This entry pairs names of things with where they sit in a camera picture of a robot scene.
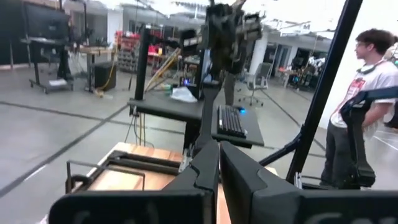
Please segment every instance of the computer tower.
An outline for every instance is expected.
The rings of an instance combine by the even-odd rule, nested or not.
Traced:
[[[94,88],[101,88],[105,86],[102,90],[108,91],[116,86],[116,64],[112,69],[112,62],[96,63],[94,65]]]

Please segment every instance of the wooden table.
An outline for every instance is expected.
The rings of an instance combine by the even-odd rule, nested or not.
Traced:
[[[107,155],[105,155],[102,160],[99,161],[98,165],[102,164],[108,156],[115,150],[124,151],[131,154],[137,154],[142,156],[149,156],[158,159],[168,159],[171,161],[180,162],[182,160],[182,155],[179,152],[170,152],[163,149],[153,149],[150,147],[137,146],[133,144],[127,144],[123,142],[117,143],[110,150]],[[145,190],[161,190],[168,183],[170,183],[174,176],[167,174],[160,174],[151,171],[130,169],[126,167],[117,167],[119,169],[139,171],[146,175]],[[274,168],[266,167],[269,171],[277,175]],[[96,168],[87,173],[87,176],[91,175]],[[138,175],[125,174],[116,171],[106,170],[92,183],[88,190],[141,190],[142,189],[142,177]],[[42,223],[46,223],[47,217],[43,219]],[[217,223],[218,224],[230,224],[228,208],[226,205],[226,200],[223,192],[223,186],[218,185],[218,201],[217,201]]]
[[[90,55],[113,54],[114,49],[108,47],[80,47],[79,53]]]

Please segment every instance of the black desk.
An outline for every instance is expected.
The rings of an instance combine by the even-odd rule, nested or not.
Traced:
[[[130,106],[131,110],[136,106],[137,112],[140,113],[186,122],[184,149],[193,143],[198,136],[203,108],[202,101],[198,103],[184,103],[171,99],[169,96],[166,96],[164,92],[150,92],[144,95],[144,100],[137,101],[131,98],[127,104]],[[257,122],[257,116],[253,110],[247,110],[245,114],[241,114],[241,121],[248,132],[246,139],[218,134],[217,117],[217,109],[214,107],[211,125],[211,135],[214,140],[225,140],[236,146],[246,148],[251,148],[252,145],[264,146],[264,140],[262,139],[260,127]]]
[[[31,51],[32,55],[32,62],[34,65],[34,72],[35,72],[35,80],[29,79],[30,82],[30,87],[33,88],[33,86],[39,86],[41,89],[43,89],[44,93],[48,93],[50,90],[61,90],[61,89],[66,89],[66,90],[73,90],[73,82],[67,82],[66,85],[63,86],[50,86],[50,85],[43,85],[40,82],[40,77],[39,77],[39,67],[37,65],[37,59],[36,59],[36,50],[40,46],[54,46],[55,48],[58,48],[60,51],[60,63],[58,65],[58,72],[57,72],[57,78],[62,78],[64,80],[67,79],[67,73],[70,73],[69,65],[68,65],[68,52],[65,50],[66,42],[62,40],[52,40],[52,39],[46,39],[46,38],[41,38],[41,37],[28,37],[27,39],[21,39],[22,43],[25,43],[29,45],[29,49]]]

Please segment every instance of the curly hair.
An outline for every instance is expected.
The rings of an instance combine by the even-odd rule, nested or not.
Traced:
[[[376,52],[384,55],[388,48],[398,42],[398,37],[386,30],[370,29],[360,33],[356,41],[366,45],[373,44]]]

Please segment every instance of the concrete floor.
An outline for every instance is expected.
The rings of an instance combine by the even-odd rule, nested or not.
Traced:
[[[81,85],[75,91],[45,95],[38,88],[29,87],[28,79],[32,77],[33,71],[27,68],[0,71],[0,223],[3,224],[31,224],[41,220],[64,193],[66,161],[97,163],[117,142],[124,141],[131,120],[125,105],[133,91],[124,90],[129,79],[125,73],[118,73],[117,88],[102,99],[84,92]],[[236,101],[247,94],[242,87]],[[256,92],[256,96],[264,102],[263,107],[253,108],[266,146],[242,150],[260,160],[296,136],[312,96],[283,89],[275,83],[264,93]],[[216,103],[223,102],[221,92]],[[149,142],[157,148],[182,151],[184,123],[146,117]],[[134,141],[131,134],[128,142]],[[397,134],[381,128],[377,137],[366,145],[368,161],[377,172],[374,188],[398,189]],[[319,129],[303,175],[320,176],[324,147],[325,130]],[[286,175],[291,158],[292,154],[272,164],[281,177]],[[77,166],[72,169],[82,174],[89,170]]]

